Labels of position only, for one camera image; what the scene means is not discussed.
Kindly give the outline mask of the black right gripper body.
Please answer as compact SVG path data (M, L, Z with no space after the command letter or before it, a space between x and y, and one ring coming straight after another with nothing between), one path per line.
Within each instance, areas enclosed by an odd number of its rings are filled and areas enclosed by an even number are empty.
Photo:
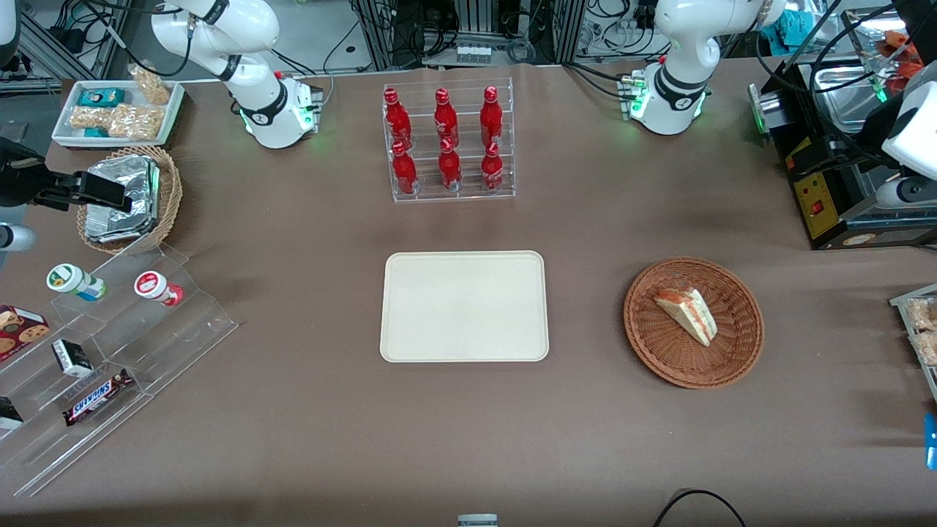
M1 139L1 206L47 206L67 211L76 204L69 187L70 179L50 170L43 157L19 143Z

